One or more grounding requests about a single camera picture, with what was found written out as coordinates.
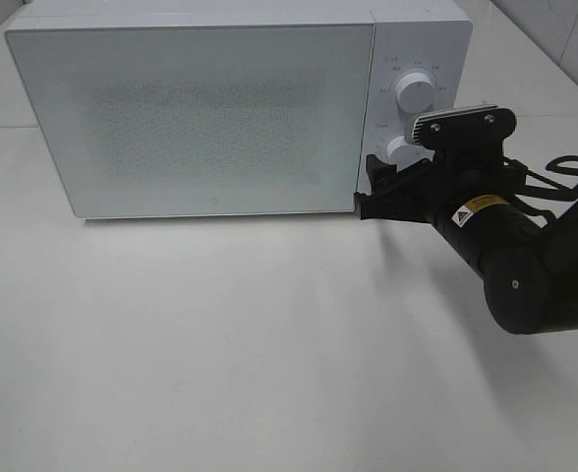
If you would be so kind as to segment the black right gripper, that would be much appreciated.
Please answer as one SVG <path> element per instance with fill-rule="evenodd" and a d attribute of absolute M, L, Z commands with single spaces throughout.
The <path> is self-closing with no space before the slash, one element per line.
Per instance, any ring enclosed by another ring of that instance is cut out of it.
<path fill-rule="evenodd" d="M 362 220 L 383 219 L 432 225 L 442 236 L 515 236 L 520 211 L 513 188 L 520 172 L 504 162 L 502 147 L 439 150 L 405 168 L 366 157 L 372 190 L 355 194 Z"/>

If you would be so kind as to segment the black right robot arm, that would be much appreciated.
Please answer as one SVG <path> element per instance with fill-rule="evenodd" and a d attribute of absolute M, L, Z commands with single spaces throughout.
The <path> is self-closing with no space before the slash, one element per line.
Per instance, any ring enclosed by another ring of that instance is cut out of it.
<path fill-rule="evenodd" d="M 482 279 L 497 324 L 512 334 L 578 329 L 578 183 L 542 177 L 501 146 L 439 150 L 400 170 L 370 154 L 363 219 L 427 223 Z M 578 178 L 578 156 L 547 165 Z"/>

